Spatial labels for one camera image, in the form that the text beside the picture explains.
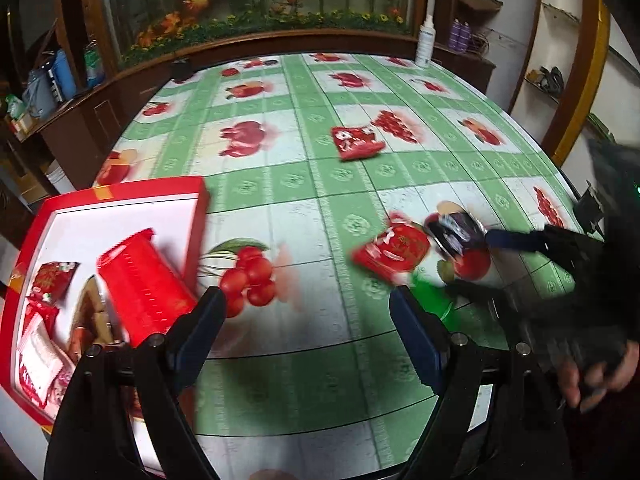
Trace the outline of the person's right hand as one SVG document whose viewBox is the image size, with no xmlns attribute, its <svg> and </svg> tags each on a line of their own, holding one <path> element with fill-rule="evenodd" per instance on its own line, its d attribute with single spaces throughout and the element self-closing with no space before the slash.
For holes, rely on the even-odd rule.
<svg viewBox="0 0 640 480">
<path fill-rule="evenodd" d="M 599 404 L 608 393 L 625 389 L 636 376 L 639 365 L 639 344 L 628 340 L 620 364 L 612 372 L 605 362 L 594 364 L 582 373 L 571 359 L 565 359 L 558 368 L 559 387 L 571 408 L 585 413 Z"/>
</svg>

